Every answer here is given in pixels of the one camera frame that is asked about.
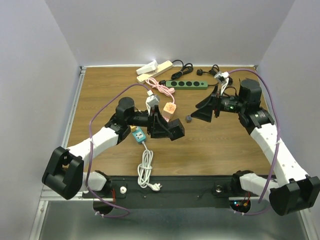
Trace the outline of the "black charger block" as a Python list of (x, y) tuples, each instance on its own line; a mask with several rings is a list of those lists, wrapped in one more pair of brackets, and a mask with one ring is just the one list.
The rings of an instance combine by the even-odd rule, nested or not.
[(174, 141), (185, 136), (185, 128), (179, 118), (167, 123), (167, 129), (170, 132), (170, 140)]

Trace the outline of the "small grey plug adapter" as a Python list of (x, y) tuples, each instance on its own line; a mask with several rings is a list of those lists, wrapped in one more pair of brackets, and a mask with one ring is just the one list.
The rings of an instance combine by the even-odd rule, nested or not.
[(186, 123), (191, 123), (192, 122), (192, 117), (190, 116), (190, 115), (187, 115), (186, 117), (185, 117), (185, 122)]

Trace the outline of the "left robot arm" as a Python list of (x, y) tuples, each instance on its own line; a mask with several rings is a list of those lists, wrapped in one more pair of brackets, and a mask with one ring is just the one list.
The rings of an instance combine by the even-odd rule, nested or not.
[(111, 193), (108, 177), (99, 171), (92, 172), (92, 161), (102, 152), (121, 143), (130, 133), (131, 126), (146, 127), (152, 138), (174, 138), (173, 127), (160, 115), (157, 106), (138, 111), (130, 97), (119, 100), (115, 114), (97, 133), (82, 142), (53, 150), (42, 176), (42, 183), (69, 200), (80, 191), (95, 191), (100, 197)]

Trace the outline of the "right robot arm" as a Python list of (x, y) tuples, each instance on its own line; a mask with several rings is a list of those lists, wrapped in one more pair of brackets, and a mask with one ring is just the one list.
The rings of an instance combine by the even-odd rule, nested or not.
[(211, 122), (220, 112), (236, 113), (239, 122), (255, 140), (271, 165), (271, 177), (263, 178), (250, 170), (239, 170), (232, 175), (231, 192), (242, 195), (253, 193), (267, 200), (280, 216), (309, 209), (320, 193), (320, 179), (311, 177), (295, 160), (280, 137), (274, 119), (261, 104), (262, 89), (253, 79), (241, 81), (237, 95), (224, 96), (215, 87), (198, 103), (192, 118)]

